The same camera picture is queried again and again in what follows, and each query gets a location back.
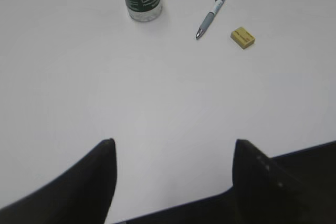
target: eraser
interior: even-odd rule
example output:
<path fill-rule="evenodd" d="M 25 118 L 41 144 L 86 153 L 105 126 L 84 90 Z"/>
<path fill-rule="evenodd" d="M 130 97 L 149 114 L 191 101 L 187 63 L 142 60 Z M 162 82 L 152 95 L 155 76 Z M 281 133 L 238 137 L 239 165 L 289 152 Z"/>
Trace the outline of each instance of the eraser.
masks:
<path fill-rule="evenodd" d="M 239 27 L 231 33 L 231 38 L 237 42 L 241 48 L 245 49 L 252 45 L 256 40 L 244 27 Z"/>

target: pen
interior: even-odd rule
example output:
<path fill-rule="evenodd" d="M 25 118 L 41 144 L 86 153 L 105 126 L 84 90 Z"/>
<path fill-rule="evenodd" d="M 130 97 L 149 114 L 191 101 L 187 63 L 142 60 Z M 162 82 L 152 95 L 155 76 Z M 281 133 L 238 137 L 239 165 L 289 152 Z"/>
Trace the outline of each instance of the pen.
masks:
<path fill-rule="evenodd" d="M 198 32 L 196 34 L 196 39 L 199 39 L 203 36 L 203 34 L 206 32 L 212 21 L 214 20 L 215 16 L 219 12 L 220 8 L 224 4 L 225 0 L 216 0 L 216 4 L 214 8 L 208 13 L 208 15 L 205 17 L 203 23 L 198 29 Z"/>

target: black object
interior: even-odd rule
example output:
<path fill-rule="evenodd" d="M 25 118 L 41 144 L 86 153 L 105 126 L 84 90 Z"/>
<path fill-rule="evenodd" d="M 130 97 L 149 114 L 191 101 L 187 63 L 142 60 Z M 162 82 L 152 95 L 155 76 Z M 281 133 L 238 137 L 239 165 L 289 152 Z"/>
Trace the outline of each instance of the black object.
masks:
<path fill-rule="evenodd" d="M 103 224 L 117 182 L 113 139 L 54 181 L 0 210 L 1 224 Z"/>
<path fill-rule="evenodd" d="M 123 224 L 335 224 L 336 142 L 268 158 L 236 143 L 225 193 Z"/>

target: table surface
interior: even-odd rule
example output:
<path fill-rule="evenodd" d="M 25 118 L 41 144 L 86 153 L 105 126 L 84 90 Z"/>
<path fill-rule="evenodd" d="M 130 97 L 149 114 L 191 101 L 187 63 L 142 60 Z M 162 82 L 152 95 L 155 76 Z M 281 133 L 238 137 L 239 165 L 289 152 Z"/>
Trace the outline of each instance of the table surface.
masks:
<path fill-rule="evenodd" d="M 227 0 L 199 41 L 214 0 L 162 1 L 144 24 L 124 0 L 0 0 L 0 207 L 105 138 L 106 223 L 227 190 L 238 138 L 269 156 L 336 139 L 335 0 Z"/>

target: pen tip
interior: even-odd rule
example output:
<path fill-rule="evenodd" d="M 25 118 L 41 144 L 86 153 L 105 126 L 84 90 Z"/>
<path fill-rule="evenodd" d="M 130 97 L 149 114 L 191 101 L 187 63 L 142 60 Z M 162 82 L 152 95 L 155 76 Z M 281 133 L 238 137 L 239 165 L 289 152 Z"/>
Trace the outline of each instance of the pen tip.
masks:
<path fill-rule="evenodd" d="M 201 36 L 203 35 L 204 31 L 202 29 L 199 29 L 197 34 L 196 34 L 196 39 L 201 38 Z"/>

